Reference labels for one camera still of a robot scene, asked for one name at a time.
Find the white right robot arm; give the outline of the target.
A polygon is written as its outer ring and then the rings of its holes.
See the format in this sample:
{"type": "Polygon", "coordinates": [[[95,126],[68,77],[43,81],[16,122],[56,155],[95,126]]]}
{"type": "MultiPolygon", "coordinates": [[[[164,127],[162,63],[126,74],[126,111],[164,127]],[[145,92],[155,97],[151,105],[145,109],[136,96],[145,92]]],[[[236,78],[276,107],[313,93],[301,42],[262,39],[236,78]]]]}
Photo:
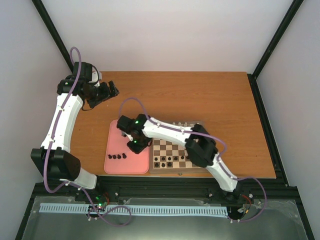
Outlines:
{"type": "Polygon", "coordinates": [[[160,121],[148,115],[143,103],[136,97],[125,99],[119,107],[117,129],[123,137],[129,150],[135,154],[141,153],[149,147],[153,139],[160,139],[184,147],[190,161],[206,169],[217,181],[224,197],[228,201],[235,201],[241,195],[239,179],[222,160],[227,150],[226,144],[217,137],[210,135],[206,129],[196,123],[193,127],[179,126],[160,121]],[[122,108],[126,102],[138,102],[143,113],[136,118],[122,115],[122,108]]]}

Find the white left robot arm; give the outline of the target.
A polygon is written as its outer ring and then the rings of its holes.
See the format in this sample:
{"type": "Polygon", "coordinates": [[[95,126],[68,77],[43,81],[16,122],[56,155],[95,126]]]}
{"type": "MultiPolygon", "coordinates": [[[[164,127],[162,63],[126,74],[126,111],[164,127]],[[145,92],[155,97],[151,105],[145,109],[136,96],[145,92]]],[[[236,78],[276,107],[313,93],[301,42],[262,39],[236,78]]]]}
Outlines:
{"type": "Polygon", "coordinates": [[[92,201],[103,198],[104,188],[97,184],[97,176],[81,166],[71,154],[71,137],[79,111],[87,101],[90,108],[116,97],[119,90],[112,81],[92,85],[80,80],[62,80],[57,87],[57,104],[49,131],[40,148],[31,151],[31,159],[44,180],[59,180],[65,185],[87,189],[92,201]]]}

